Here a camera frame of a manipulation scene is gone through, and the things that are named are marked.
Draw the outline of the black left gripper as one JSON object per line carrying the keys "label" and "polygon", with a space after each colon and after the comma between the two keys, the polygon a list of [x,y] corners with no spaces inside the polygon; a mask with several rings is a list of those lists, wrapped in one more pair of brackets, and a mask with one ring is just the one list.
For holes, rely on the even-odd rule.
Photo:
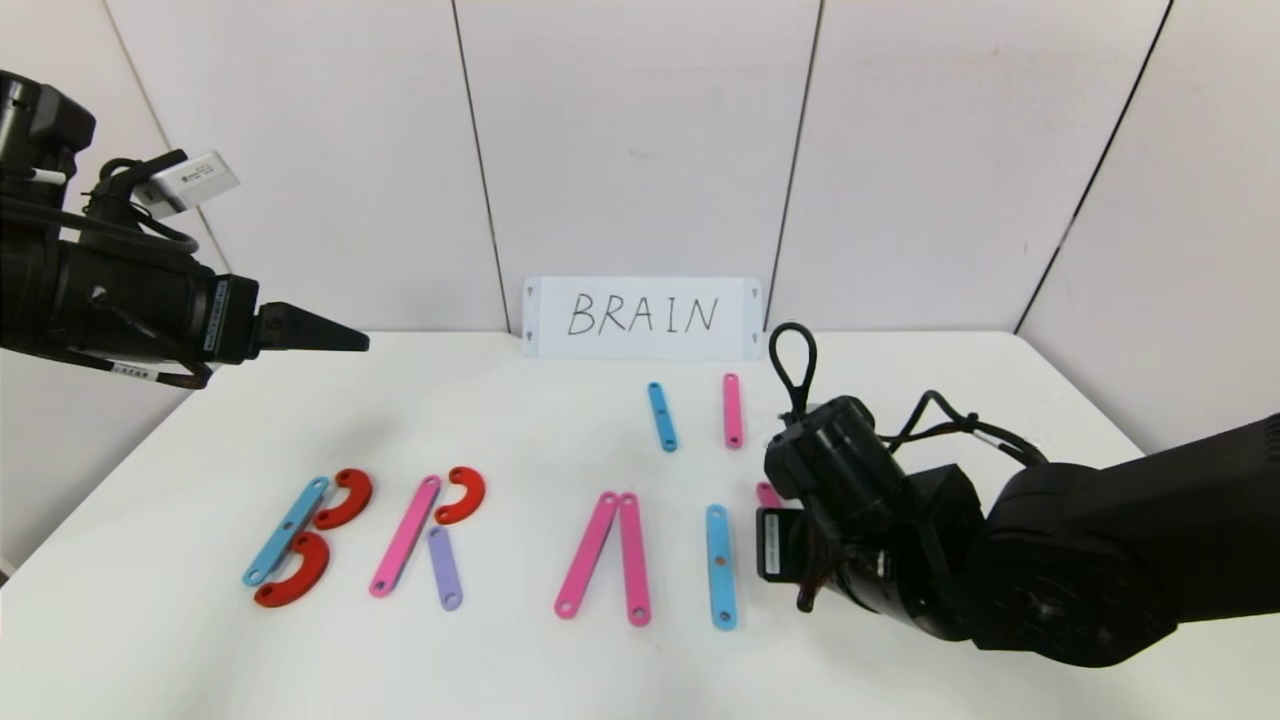
{"label": "black left gripper", "polygon": [[266,351],[370,350],[364,332],[291,304],[264,304],[255,319],[256,282],[219,275],[187,252],[61,241],[56,259],[56,348],[77,364],[239,364]]}

